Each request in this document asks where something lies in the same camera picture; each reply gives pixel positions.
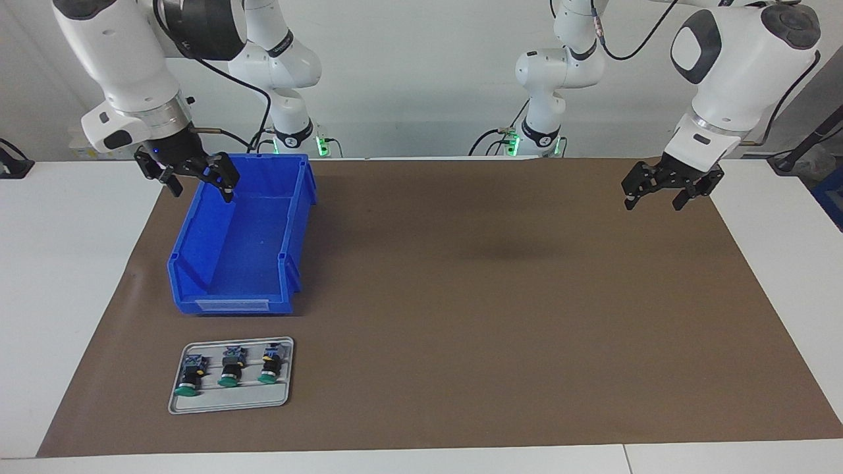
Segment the blue crate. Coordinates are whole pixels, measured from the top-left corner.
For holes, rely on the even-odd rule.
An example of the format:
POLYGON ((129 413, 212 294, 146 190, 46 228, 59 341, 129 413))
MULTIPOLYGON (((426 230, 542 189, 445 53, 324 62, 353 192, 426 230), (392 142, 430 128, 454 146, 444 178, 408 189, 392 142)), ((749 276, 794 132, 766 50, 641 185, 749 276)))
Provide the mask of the blue crate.
POLYGON ((814 186, 811 194, 843 233, 843 165, 814 186))

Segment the white wall socket box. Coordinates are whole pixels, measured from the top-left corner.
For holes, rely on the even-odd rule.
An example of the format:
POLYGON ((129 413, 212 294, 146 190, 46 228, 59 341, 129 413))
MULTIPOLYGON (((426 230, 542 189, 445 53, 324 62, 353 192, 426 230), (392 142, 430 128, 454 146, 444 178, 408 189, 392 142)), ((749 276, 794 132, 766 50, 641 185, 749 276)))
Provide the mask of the white wall socket box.
POLYGON ((73 156, 80 160, 97 160, 96 150, 92 147, 80 127, 69 127, 67 134, 70 138, 67 147, 73 156))

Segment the grey metal tray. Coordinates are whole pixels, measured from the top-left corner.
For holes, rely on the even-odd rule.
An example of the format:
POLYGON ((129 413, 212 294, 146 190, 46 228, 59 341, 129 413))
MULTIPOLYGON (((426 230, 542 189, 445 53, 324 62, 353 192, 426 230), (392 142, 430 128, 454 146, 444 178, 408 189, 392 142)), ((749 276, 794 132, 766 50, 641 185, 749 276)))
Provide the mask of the grey metal tray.
POLYGON ((180 380, 180 366, 186 355, 201 354, 207 357, 207 374, 200 380, 198 395, 194 397, 175 396, 173 390, 168 401, 172 415, 199 412, 246 410, 280 407, 287 403, 291 393, 291 374, 295 341, 289 336, 265 337, 229 341, 193 342, 182 350, 178 361, 177 377, 173 390, 180 380), (264 350, 270 343, 280 343, 284 348, 284 363, 276 384, 261 384, 257 381, 263 361, 264 350), (245 350, 245 366, 237 387, 224 388, 217 384, 222 372, 222 353, 226 347, 242 346, 245 350))

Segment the blue plastic storage bin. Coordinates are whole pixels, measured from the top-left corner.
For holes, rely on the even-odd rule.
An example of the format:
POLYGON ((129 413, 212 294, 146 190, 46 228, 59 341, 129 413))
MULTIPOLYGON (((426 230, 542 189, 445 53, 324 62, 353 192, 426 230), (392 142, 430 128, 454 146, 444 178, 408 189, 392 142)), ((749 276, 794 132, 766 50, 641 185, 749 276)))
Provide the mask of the blue plastic storage bin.
POLYGON ((317 187, 304 154, 234 154, 240 181, 225 202, 199 183, 167 263, 188 315, 287 315, 317 187))

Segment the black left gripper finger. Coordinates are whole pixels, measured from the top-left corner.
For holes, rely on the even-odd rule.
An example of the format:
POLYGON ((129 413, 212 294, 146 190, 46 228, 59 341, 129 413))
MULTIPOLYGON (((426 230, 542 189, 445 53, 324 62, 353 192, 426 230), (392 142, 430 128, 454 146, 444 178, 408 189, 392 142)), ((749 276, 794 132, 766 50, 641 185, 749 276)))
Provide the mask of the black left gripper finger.
POLYGON ((659 192, 665 186, 665 177, 666 170, 663 166, 650 165, 645 161, 636 162, 622 180, 626 209, 633 210, 641 198, 659 192))
POLYGON ((722 168, 714 167, 713 170, 696 181, 683 179, 680 192, 672 201, 672 207, 675 211, 681 211, 689 201, 698 197, 709 197, 723 177, 724 171, 722 168))

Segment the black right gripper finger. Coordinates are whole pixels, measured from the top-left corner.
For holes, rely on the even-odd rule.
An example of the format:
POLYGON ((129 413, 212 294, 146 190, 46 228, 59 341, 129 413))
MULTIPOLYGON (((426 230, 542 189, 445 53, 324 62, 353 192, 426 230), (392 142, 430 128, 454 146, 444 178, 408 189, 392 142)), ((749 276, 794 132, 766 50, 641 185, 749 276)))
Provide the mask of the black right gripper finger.
POLYGON ((134 160, 146 179, 159 181, 174 197, 181 196, 183 186, 171 166, 160 165, 144 147, 136 148, 134 160))
POLYGON ((234 200, 234 189, 240 181, 240 172, 228 153, 202 154, 195 158, 196 178, 213 186, 225 202, 234 200))

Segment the green push button switch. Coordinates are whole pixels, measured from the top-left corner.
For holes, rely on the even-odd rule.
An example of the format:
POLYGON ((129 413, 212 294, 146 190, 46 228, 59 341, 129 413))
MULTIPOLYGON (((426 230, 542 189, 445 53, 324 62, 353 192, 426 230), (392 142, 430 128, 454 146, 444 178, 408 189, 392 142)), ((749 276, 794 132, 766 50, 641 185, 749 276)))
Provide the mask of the green push button switch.
POLYGON ((245 350, 242 346, 229 346, 223 350, 222 371, 217 384, 224 388, 237 387, 245 366, 245 350))
POLYGON ((261 360, 263 366, 257 381, 261 384, 276 384, 283 368, 285 348, 280 343, 266 346, 261 360))
POLYGON ((207 374, 207 364, 207 357, 201 354, 184 356, 180 366, 180 378, 173 390, 175 396, 197 396, 201 378, 207 374))

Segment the black stand pole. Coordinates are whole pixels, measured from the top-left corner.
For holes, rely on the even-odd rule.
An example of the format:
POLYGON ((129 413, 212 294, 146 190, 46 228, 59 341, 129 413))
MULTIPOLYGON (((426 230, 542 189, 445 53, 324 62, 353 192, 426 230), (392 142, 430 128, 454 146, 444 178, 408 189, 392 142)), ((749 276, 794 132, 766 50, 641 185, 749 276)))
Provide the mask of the black stand pole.
POLYGON ((801 159, 811 148, 822 143, 824 139, 832 137, 835 127, 840 126, 840 123, 843 123, 843 104, 840 104, 830 116, 814 129, 810 135, 807 135, 807 138, 804 138, 795 148, 770 156, 767 159, 768 165, 771 166, 777 175, 791 174, 798 159, 801 159))

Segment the black table clamp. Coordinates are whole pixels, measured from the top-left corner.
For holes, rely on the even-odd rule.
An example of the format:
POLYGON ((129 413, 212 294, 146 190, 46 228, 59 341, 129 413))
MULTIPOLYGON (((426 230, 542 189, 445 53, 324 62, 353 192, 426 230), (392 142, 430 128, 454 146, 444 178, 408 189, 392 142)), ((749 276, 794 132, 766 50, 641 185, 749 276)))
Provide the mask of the black table clamp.
POLYGON ((0 138, 0 180, 24 179, 35 164, 17 146, 0 138))

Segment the brown table mat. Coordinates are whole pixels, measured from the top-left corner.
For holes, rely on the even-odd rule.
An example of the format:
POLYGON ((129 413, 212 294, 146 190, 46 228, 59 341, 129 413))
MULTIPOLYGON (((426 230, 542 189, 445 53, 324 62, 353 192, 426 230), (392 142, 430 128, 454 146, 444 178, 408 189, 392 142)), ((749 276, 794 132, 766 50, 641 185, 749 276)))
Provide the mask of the brown table mat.
POLYGON ((316 162, 290 316, 181 314, 162 191, 38 454, 843 438, 713 201, 630 166, 316 162), (285 405, 169 414, 187 343, 285 335, 285 405))

